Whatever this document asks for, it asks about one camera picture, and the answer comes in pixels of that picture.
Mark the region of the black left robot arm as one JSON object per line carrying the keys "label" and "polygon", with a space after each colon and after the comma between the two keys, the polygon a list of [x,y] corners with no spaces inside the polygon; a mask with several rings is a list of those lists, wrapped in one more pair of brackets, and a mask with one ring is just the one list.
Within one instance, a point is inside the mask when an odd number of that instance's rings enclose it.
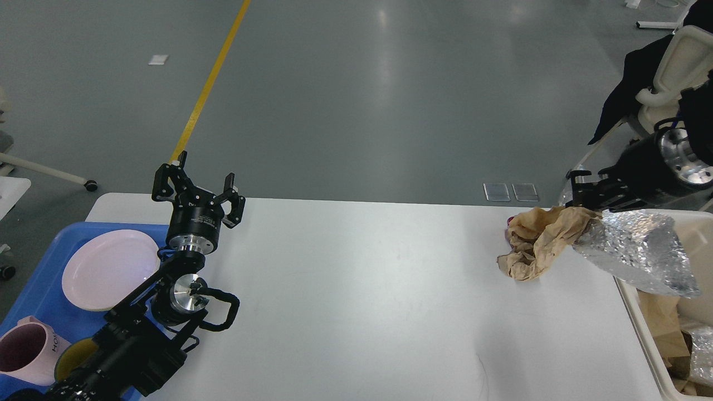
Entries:
{"label": "black left robot arm", "polygon": [[45,393],[24,388],[8,400],[121,400],[130,389],[155,393],[198,347],[198,329],[221,332],[237,317],[240,300],[211,288],[198,272],[217,249],[221,226],[242,221],[246,198],[225,177],[220,194],[197,185],[185,172],[188,153],[164,163],[155,174],[151,198],[173,210],[160,264],[144,282],[105,313],[105,325],[92,337],[97,349],[53,380]]}

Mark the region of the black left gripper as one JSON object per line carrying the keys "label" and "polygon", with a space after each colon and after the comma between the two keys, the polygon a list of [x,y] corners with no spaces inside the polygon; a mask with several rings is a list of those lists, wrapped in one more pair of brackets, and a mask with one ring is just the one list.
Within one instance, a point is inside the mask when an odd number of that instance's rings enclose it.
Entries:
{"label": "black left gripper", "polygon": [[[185,172],[187,157],[188,152],[184,150],[178,160],[163,163],[156,170],[151,199],[174,205],[165,239],[168,248],[208,255],[217,249],[222,223],[229,229],[241,223],[246,198],[235,186],[235,174],[229,173],[222,193],[214,198],[217,207],[196,206],[201,201],[201,194]],[[222,209],[226,202],[230,205],[228,212]]]}

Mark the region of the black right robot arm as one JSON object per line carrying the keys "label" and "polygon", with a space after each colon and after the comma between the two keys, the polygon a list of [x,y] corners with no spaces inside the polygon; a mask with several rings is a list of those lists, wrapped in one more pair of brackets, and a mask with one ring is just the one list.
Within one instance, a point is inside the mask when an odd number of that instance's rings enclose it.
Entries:
{"label": "black right robot arm", "polygon": [[711,81],[685,89],[677,116],[663,119],[649,137],[626,147],[617,162],[583,182],[588,170],[567,175],[567,207],[613,213],[657,208],[711,189]]}

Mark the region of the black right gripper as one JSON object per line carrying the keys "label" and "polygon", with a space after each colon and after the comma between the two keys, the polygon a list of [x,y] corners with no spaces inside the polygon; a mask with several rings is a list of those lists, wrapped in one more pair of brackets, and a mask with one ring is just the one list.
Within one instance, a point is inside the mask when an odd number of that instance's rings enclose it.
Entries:
{"label": "black right gripper", "polygon": [[[620,213],[711,189],[711,133],[661,129],[626,148],[609,175],[587,181],[590,170],[568,171],[566,206]],[[622,193],[622,183],[629,193]]]}

